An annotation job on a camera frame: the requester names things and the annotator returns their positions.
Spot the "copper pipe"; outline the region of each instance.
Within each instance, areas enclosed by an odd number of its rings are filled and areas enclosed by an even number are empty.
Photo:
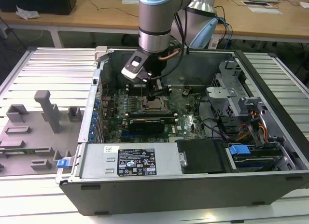
[[[158,57],[158,59],[159,59],[160,61],[167,61],[167,60],[169,60],[169,59],[175,57],[175,56],[176,56],[177,54],[179,54],[179,53],[180,53],[180,51],[179,51],[179,50],[176,50],[175,52],[171,53],[170,55],[167,55],[167,56],[165,56],[165,57],[160,56],[160,57]]]

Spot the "white paper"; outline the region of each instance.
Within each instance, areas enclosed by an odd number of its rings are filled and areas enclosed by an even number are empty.
[[[139,0],[122,0],[124,4],[139,4]]]
[[[119,146],[105,146],[104,153],[117,153],[119,148]]]
[[[268,9],[268,8],[249,8],[254,13],[271,13],[271,14],[282,14],[277,9]]]
[[[28,20],[28,19],[33,19],[33,18],[39,18],[40,15],[37,11],[27,11],[27,10],[23,10],[19,7],[17,7],[17,12],[16,15],[20,16],[21,18]]]
[[[303,8],[309,8],[309,3],[305,3],[305,2],[299,2],[300,6],[302,6]]]

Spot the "robotic arm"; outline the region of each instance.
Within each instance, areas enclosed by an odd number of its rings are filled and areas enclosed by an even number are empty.
[[[160,79],[167,60],[181,53],[183,56],[184,41],[189,47],[203,47],[211,38],[217,19],[214,18],[215,0],[139,0],[139,48],[126,63],[121,73],[133,82],[141,80],[147,83],[149,99],[158,95],[164,87]],[[179,34],[174,22],[174,15],[179,11],[179,21],[186,24],[186,39]],[[182,43],[182,49],[169,53],[171,33]]]

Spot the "circuit board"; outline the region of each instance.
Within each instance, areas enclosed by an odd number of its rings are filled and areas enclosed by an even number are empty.
[[[127,129],[126,113],[139,113],[142,109],[142,96],[129,96],[125,90],[119,89],[113,95],[115,104],[114,117],[108,118],[109,128],[105,135],[105,143],[128,142],[169,142],[180,139],[203,139],[205,131],[197,119],[195,108],[197,95],[182,96],[183,87],[172,87],[172,93],[164,96],[167,112],[177,114],[173,124],[165,124],[164,132],[155,135],[131,135]]]

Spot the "metal case frame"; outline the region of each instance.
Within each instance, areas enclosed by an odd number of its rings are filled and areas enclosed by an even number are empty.
[[[107,49],[106,53],[115,50]],[[309,166],[308,140],[265,84],[256,69],[241,51],[205,51],[199,53],[230,53],[247,79],[256,87],[266,107],[286,138],[295,147],[299,158]],[[98,70],[103,68],[104,61]],[[94,100],[91,89],[88,100]],[[83,119],[81,135],[89,125]],[[60,188],[83,215],[120,214],[170,210],[192,210],[228,206],[270,204],[309,182],[309,170],[248,172],[227,174],[191,174],[183,176],[143,176],[119,179],[80,178],[87,138],[80,136],[70,178],[59,180]]]

